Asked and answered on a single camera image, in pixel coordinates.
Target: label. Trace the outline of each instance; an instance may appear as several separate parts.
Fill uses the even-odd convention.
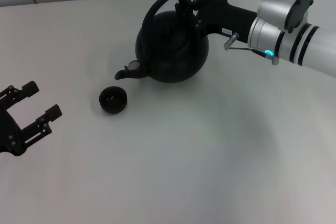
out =
[[[232,35],[232,31],[229,30],[229,29],[225,29],[225,28],[222,28],[222,33],[223,33],[223,34]]]

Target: black kettle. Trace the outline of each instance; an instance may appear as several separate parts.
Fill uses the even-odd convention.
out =
[[[116,80],[149,76],[161,82],[180,82],[203,66],[209,42],[197,32],[193,2],[178,0],[175,10],[156,14],[167,1],[157,0],[146,14],[136,39],[137,59],[117,72]]]

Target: blue led light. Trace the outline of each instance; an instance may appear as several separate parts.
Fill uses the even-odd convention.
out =
[[[274,55],[274,53],[271,50],[265,50],[265,53],[268,54],[268,55],[271,55],[271,56]]]

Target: table surface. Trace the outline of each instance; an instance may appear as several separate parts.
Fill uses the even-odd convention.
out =
[[[210,35],[185,82],[115,81],[154,1],[0,8],[0,89],[40,88],[10,113],[25,127],[63,111],[24,155],[0,154],[1,223],[334,224],[336,79]],[[333,3],[315,0],[309,22],[336,30]],[[118,115],[99,105],[108,86],[128,94]]]

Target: kettle spout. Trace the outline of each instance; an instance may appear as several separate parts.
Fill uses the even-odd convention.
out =
[[[125,78],[140,79],[148,76],[148,73],[144,70],[141,63],[137,60],[131,61],[128,66],[125,66],[124,70],[118,71],[114,78],[121,80]]]

